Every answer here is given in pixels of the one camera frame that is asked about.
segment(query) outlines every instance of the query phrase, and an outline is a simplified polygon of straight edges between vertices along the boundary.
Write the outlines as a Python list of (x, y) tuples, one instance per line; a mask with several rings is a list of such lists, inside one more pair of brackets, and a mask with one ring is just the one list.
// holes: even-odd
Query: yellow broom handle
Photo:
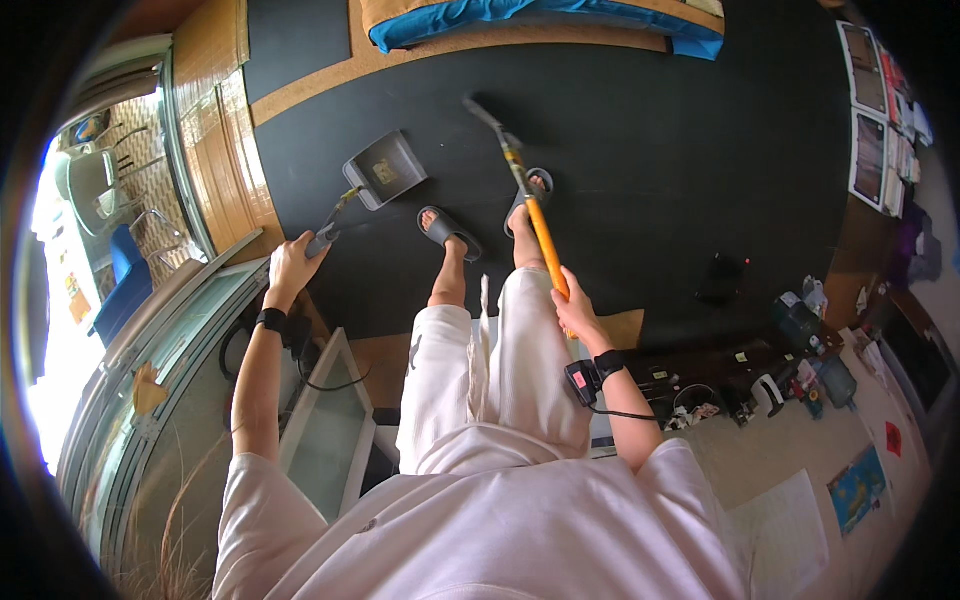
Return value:
[[(523, 201), (527, 204), (527, 210), (530, 211), (530, 221), (534, 224), (534, 232), (540, 242), (540, 252), (543, 253), (543, 261), (546, 262), (546, 269), (550, 272), (553, 287), (563, 294), (564, 298), (570, 300), (570, 288), (566, 285), (566, 277), (560, 270), (560, 257), (557, 256), (557, 247), (553, 245), (553, 238), (550, 237), (550, 229), (546, 226), (546, 219), (543, 218), (540, 203), (537, 202), (536, 197), (526, 195), (524, 195)], [(568, 329), (566, 337), (576, 340), (577, 334)]]

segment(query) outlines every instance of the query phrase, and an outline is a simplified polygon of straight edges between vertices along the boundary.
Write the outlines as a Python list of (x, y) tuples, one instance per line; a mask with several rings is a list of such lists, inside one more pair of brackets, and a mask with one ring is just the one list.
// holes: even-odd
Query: bed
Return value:
[(723, 46), (720, 0), (361, 0), (363, 24), (381, 52), (451, 32), (542, 24), (592, 24), (668, 37), (673, 54), (716, 60)]

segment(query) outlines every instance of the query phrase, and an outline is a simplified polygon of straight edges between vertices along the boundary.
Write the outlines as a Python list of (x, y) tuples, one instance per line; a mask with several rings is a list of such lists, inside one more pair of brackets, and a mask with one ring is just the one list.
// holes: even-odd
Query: black floor mat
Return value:
[[(646, 308), (644, 336), (747, 327), (768, 302), (826, 276), (847, 201), (850, 95), (829, 14), (814, 2), (729, 0), (717, 62), (635, 49), (532, 44), (417, 60), (331, 89), (255, 134), (288, 238), (316, 229), (348, 189), (343, 163), (401, 129), (432, 178), (377, 212), (349, 205), (309, 291), (351, 338), (410, 331), (443, 250), (415, 218), (436, 204), (486, 247), (467, 266), (495, 298), (512, 270), (503, 218), (516, 187), (495, 136), (461, 106), (487, 107), (548, 169), (561, 260), (599, 314)], [(716, 252), (751, 258), (747, 294), (693, 298)]]
[(251, 104), (350, 58), (347, 0), (248, 0), (247, 7), (244, 82)]

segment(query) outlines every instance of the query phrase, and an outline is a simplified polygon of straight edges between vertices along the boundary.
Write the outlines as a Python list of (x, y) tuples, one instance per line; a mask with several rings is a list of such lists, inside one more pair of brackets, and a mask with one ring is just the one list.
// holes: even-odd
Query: blue cushion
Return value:
[(113, 257), (113, 274), (119, 284), (133, 264), (143, 260), (143, 254), (130, 235), (130, 226), (121, 225), (110, 236), (110, 255)]
[(140, 258), (130, 265), (127, 276), (117, 281), (117, 286), (104, 300), (100, 313), (93, 320), (93, 328), (100, 334), (100, 340), (105, 348), (120, 333), (120, 329), (127, 324), (140, 304), (153, 292), (154, 281), (150, 277), (150, 266), (146, 260)]
[(594, 14), (629, 19), (671, 36), (677, 55), (716, 60), (723, 36), (711, 29), (650, 9), (613, 0), (454, 0), (414, 9), (370, 29), (370, 40), (383, 53), (476, 21), (501, 21), (519, 11)]

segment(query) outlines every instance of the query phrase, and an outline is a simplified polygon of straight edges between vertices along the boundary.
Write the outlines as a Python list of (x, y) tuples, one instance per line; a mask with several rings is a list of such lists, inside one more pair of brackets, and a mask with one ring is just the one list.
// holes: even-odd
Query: gray slide sandal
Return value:
[[(432, 210), (437, 214), (437, 218), (430, 224), (430, 230), (423, 229), (423, 213), (427, 210)], [(417, 228), (423, 235), (441, 246), (446, 241), (446, 238), (451, 235), (459, 236), (460, 239), (467, 243), (467, 255), (464, 256), (466, 262), (473, 262), (483, 254), (483, 247), (476, 241), (476, 238), (464, 231), (462, 227), (457, 225), (456, 221), (436, 206), (424, 206), (420, 209), (420, 213), (417, 215)]]
[[(547, 202), (549, 202), (550, 197), (553, 196), (553, 178), (550, 177), (550, 174), (546, 172), (545, 169), (539, 167), (534, 167), (527, 171), (527, 179), (529, 180), (535, 175), (539, 175), (543, 178), (543, 186), (546, 189), (540, 189), (538, 185), (531, 183), (531, 187), (534, 188), (534, 194), (537, 196), (537, 202), (540, 203), (540, 208), (546, 209)], [(507, 218), (503, 220), (503, 232), (507, 234), (507, 237), (514, 239), (514, 233), (510, 231), (510, 226), (507, 225), (507, 222), (510, 221), (510, 215), (514, 214), (514, 209), (523, 204), (523, 190), (516, 190), (516, 198), (514, 198), (514, 205), (510, 207), (510, 210), (507, 211)]]

